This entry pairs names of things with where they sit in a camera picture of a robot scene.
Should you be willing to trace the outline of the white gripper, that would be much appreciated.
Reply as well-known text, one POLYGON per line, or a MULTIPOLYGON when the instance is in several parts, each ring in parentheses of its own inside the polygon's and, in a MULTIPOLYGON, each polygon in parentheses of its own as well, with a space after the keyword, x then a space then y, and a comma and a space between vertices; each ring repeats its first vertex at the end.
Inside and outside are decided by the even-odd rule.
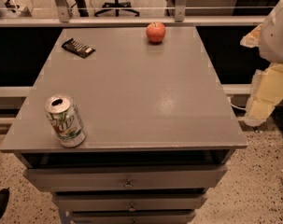
POLYGON ((262 25, 242 37, 240 45, 259 47, 261 57, 271 62, 264 71, 257 70, 251 81, 245 123, 256 127, 266 122, 283 100, 283 0, 279 0, 262 25))

